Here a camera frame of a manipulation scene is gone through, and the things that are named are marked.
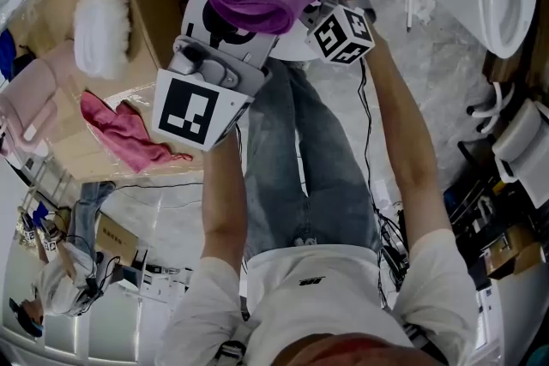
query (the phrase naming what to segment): cardboard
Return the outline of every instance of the cardboard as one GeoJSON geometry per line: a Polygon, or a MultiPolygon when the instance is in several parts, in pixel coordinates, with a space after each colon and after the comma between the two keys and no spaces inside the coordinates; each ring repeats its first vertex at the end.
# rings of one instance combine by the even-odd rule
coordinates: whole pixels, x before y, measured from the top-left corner
{"type": "Polygon", "coordinates": [[[489,278],[503,279],[541,262],[541,245],[525,225],[513,225],[484,253],[489,278]]]}
{"type": "MultiPolygon", "coordinates": [[[[145,170],[143,175],[168,175],[202,169],[202,155],[192,147],[173,141],[151,130],[154,83],[158,69],[172,58],[173,41],[181,32],[187,0],[130,0],[130,37],[128,73],[120,81],[92,79],[75,71],[55,97],[57,125],[48,143],[57,161],[80,182],[137,177],[107,151],[86,125],[80,113],[81,93],[88,89],[115,108],[128,100],[142,115],[153,141],[166,142],[174,153],[193,156],[145,170]]],[[[9,29],[18,45],[28,45],[41,56],[72,36],[72,21],[78,0],[29,0],[9,29]]]]}
{"type": "Polygon", "coordinates": [[[100,214],[97,235],[95,238],[95,250],[105,251],[113,256],[120,256],[120,264],[131,266],[137,250],[138,239],[126,231],[121,225],[112,219],[100,214]]]}

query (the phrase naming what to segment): floor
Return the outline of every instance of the floor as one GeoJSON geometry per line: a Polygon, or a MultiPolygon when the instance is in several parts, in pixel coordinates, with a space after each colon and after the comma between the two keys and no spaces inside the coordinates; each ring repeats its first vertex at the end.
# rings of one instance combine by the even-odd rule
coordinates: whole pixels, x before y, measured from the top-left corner
{"type": "MultiPolygon", "coordinates": [[[[455,179],[464,161],[456,143],[475,137],[477,123],[465,108],[490,92],[480,73],[486,50],[444,8],[433,0],[416,0],[414,24],[406,32],[406,0],[371,0],[377,11],[376,27],[389,41],[396,63],[416,98],[437,152],[442,188],[455,179]]],[[[313,63],[308,77],[324,101],[340,118],[356,159],[365,170],[366,117],[357,96],[358,69],[336,72],[313,63]]],[[[377,99],[372,85],[367,97],[373,116],[370,147],[372,190],[378,206],[390,213],[400,200],[389,166],[377,99]]],[[[241,123],[244,144],[247,122],[241,123]]],[[[122,185],[173,185],[201,182],[200,173],[165,178],[143,178],[122,185]]],[[[168,267],[194,267],[202,249],[200,185],[168,189],[123,188],[112,195],[103,210],[134,232],[149,256],[168,267]]]]}

